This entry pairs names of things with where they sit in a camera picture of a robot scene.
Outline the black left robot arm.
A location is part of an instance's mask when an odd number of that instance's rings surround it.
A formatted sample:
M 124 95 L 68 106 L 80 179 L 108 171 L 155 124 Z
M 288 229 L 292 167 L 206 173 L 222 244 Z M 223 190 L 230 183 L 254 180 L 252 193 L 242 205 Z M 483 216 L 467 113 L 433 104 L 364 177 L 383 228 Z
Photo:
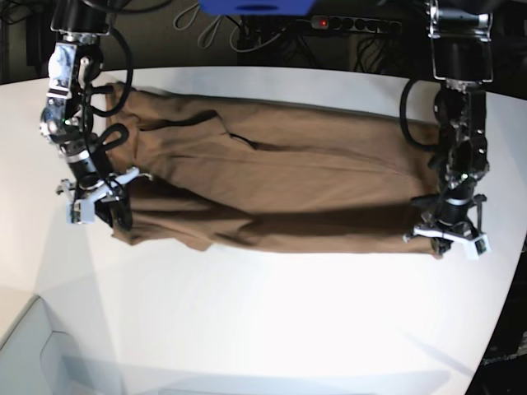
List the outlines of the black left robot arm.
M 463 1 L 429 1 L 427 17 L 433 76 L 441 84 L 434 101 L 438 141 L 420 143 L 409 132 L 407 101 L 414 78 L 399 101 L 399 125 L 410 146 L 432 154 L 428 166 L 436 172 L 437 190 L 412 199 L 422 220 L 403 239 L 427 238 L 438 255 L 460 244 L 475 260 L 491 250 L 482 230 L 487 198 L 475 188 L 489 171 L 485 85 L 493 80 L 493 15 Z

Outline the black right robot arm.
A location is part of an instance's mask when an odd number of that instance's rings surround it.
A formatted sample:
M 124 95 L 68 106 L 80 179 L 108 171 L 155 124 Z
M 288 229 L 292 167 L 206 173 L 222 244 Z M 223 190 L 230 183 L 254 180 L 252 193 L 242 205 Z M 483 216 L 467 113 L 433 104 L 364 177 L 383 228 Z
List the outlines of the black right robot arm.
M 125 1 L 59 1 L 50 29 L 58 34 L 48 62 L 49 88 L 40 115 L 40 132 L 64 158 L 74 177 L 56 188 L 68 200 L 67 221 L 90 224 L 100 218 L 109 226 L 130 230 L 133 218 L 127 185 L 140 176 L 132 167 L 124 172 L 110 163 L 109 151 L 129 136 L 121 123 L 102 133 L 93 131 L 94 118 L 107 119 L 123 107 L 132 90 L 133 56 L 121 33 L 110 24 L 109 13 L 120 13 Z M 126 80 L 117 103 L 107 110 L 91 103 L 95 95 L 110 95 L 110 86 L 94 86 L 104 56 L 100 38 L 111 36 L 124 52 Z

